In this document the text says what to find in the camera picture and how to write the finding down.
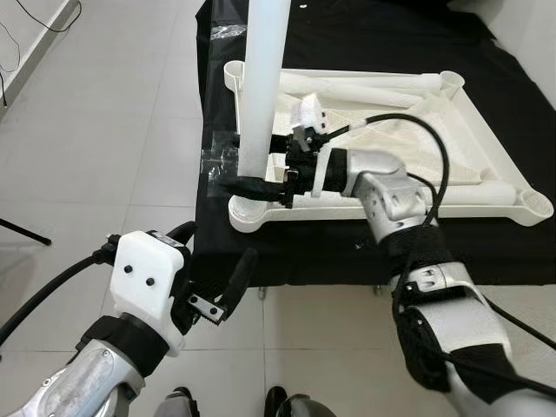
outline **white vertical pole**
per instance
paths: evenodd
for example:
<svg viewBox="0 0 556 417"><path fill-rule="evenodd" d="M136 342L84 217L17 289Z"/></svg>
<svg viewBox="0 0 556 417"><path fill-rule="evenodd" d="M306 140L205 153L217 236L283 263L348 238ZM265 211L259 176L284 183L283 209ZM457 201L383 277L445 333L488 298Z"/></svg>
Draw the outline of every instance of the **white vertical pole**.
<svg viewBox="0 0 556 417"><path fill-rule="evenodd" d="M290 3L249 1L238 175L264 178L267 171ZM266 207L265 202L234 196L229 204L230 221L235 227L235 220L254 221L264 215Z"/></svg>

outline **black cloth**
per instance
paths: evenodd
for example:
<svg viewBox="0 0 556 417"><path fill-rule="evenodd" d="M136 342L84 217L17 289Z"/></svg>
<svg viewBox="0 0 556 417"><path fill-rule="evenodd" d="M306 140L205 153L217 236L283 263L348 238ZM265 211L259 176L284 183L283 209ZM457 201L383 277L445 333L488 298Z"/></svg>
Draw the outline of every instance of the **black cloth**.
<svg viewBox="0 0 556 417"><path fill-rule="evenodd" d="M456 71L525 178L554 202L554 109L477 16L379 0L304 3L301 9L292 2L284 68ZM208 0L197 15L204 149L213 132L235 131L234 95L224 86L222 68L244 59L246 41L245 32L209 41L210 28L245 24L247 12L246 0ZM207 288L224 285L247 247L261 256L252 286L387 282L365 221L269 222L245 235L229 224L229 196L207 197L207 185L201 175L193 262L194 276ZM442 219L441 225L454 257L477 283L556 282L554 219L530 228L501 218Z"/></svg>

